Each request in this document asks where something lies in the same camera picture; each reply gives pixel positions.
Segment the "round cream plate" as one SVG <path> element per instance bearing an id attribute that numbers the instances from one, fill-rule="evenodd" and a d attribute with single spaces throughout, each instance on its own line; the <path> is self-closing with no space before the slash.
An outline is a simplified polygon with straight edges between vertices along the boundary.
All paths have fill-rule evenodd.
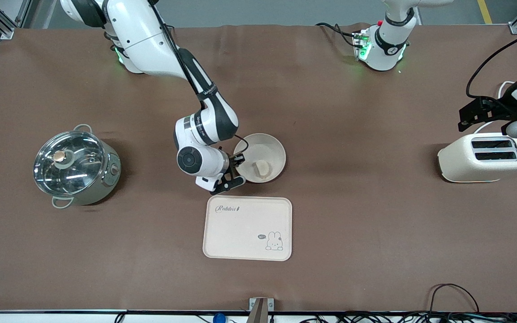
<path id="1" fill-rule="evenodd" d="M 275 180 L 285 169 L 286 151 L 282 143 L 275 137 L 255 133 L 240 140 L 234 153 L 243 153 L 244 163 L 237 167 L 237 172 L 246 178 L 247 182 L 267 183 Z M 272 167 L 272 173 L 267 180 L 261 180 L 254 170 L 253 163 L 257 160 L 266 160 Z"/>

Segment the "brown table mat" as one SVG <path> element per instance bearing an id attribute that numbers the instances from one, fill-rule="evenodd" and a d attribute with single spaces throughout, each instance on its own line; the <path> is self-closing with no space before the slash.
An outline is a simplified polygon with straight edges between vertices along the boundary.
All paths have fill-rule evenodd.
<path id="1" fill-rule="evenodd" d="M 0 43 L 0 310 L 424 310 L 437 284 L 517 311 L 517 174 L 454 184 L 437 153 L 461 136 L 474 70 L 504 26 L 419 26 L 389 72 L 314 26 L 176 28 L 240 121 L 271 134 L 285 171 L 239 196 L 293 204 L 283 262 L 210 259 L 208 192 L 176 164 L 188 82 L 134 75 L 98 29 L 19 29 Z M 37 152 L 88 124 L 121 159 L 113 191 L 65 209 L 37 187 Z"/>

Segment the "small pale steamed bun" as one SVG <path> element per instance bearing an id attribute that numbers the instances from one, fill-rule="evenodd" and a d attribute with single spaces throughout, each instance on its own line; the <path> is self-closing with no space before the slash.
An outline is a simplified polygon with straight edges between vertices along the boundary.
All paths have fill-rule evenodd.
<path id="1" fill-rule="evenodd" d="M 267 180 L 272 173 L 272 167 L 266 160 L 257 160 L 253 163 L 253 167 L 261 180 Z"/>

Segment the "cream rabbit print tray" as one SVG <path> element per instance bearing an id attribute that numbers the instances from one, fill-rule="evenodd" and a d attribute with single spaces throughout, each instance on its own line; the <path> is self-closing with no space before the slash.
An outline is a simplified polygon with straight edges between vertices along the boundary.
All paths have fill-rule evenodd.
<path id="1" fill-rule="evenodd" d="M 211 259 L 289 260 L 293 204 L 283 197 L 212 196 L 202 250 Z"/>

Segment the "cream two-slot toaster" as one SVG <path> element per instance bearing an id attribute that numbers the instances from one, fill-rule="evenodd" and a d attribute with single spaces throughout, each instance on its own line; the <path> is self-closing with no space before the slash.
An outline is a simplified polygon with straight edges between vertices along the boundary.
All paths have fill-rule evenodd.
<path id="1" fill-rule="evenodd" d="M 498 132 L 465 135 L 441 149 L 437 157 L 449 182 L 496 182 L 517 173 L 517 138 Z"/>

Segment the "silver electric cooking pot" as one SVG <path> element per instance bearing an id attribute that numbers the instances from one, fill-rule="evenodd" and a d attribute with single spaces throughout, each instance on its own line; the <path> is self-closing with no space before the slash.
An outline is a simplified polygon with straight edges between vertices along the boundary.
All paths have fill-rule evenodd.
<path id="1" fill-rule="evenodd" d="M 88 124 L 82 123 L 74 127 L 74 129 L 76 128 L 90 131 L 94 134 L 92 127 Z M 61 210 L 74 205 L 96 204 L 106 198 L 113 191 L 121 176 L 121 159 L 118 153 L 110 145 L 104 141 L 102 141 L 102 143 L 106 146 L 106 165 L 99 178 L 93 182 L 90 188 L 86 188 L 74 196 L 56 197 L 46 193 L 51 197 L 53 207 Z"/>

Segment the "grey metal table bracket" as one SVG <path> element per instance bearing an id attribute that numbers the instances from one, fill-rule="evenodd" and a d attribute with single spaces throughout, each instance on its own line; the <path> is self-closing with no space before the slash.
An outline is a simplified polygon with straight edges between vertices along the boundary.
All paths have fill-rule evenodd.
<path id="1" fill-rule="evenodd" d="M 275 323 L 273 311 L 275 309 L 274 298 L 250 298 L 250 313 L 246 323 Z"/>

